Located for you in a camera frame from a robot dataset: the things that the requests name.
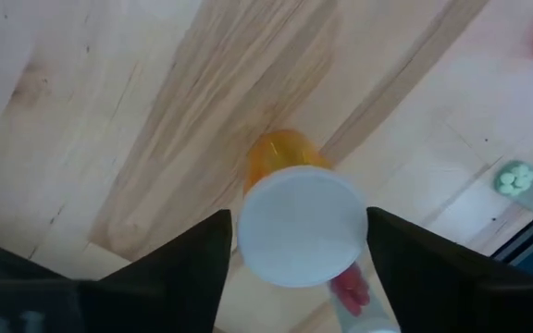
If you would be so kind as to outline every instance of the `red object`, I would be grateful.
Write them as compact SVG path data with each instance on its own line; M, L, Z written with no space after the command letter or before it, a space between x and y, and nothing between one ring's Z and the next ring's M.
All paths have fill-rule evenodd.
M351 315L360 315L361 307L369 304L369 286L357 264L333 278L330 288Z

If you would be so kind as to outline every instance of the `wooden surface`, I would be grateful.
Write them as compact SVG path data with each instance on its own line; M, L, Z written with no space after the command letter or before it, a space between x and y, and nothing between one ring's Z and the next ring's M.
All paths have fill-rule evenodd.
M235 214L246 151L292 128L367 204L491 254L533 218L491 188L533 163L532 38L529 0L0 1L0 246L101 278ZM219 328L338 330L323 288L233 251Z

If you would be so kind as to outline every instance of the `white cap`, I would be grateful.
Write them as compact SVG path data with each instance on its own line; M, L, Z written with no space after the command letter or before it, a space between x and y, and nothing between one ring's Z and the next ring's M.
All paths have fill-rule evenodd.
M366 246L366 203L339 175L294 166L261 179L238 221L244 263L281 287L312 287L346 270Z

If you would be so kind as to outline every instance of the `wooden table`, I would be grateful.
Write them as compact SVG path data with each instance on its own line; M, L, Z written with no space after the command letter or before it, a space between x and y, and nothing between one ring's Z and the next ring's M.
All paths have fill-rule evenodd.
M249 147L293 128L368 204L491 254L533 217L491 188L533 163L532 42L533 0L1 2L0 246L103 277L236 212ZM219 328L338 330L323 288L232 250Z

